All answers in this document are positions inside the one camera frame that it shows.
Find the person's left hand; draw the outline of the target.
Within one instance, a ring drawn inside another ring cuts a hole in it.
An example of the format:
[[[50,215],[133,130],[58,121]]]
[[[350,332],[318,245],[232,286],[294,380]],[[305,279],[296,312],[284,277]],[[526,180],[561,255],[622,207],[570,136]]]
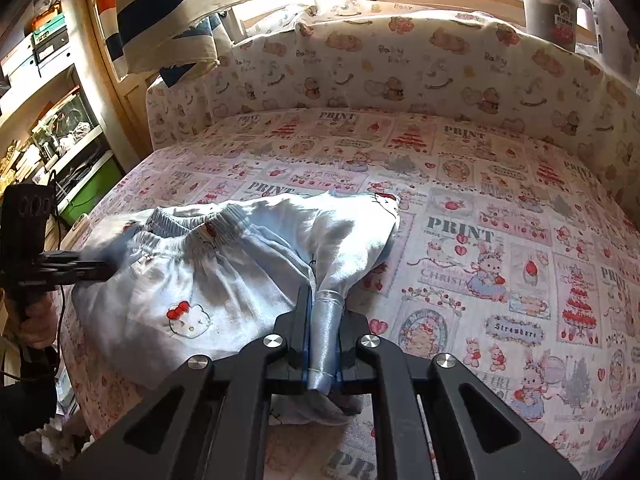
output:
[[[42,350],[52,346],[58,333],[58,315],[53,299],[47,292],[26,308],[26,318],[20,324],[18,338],[27,347]]]

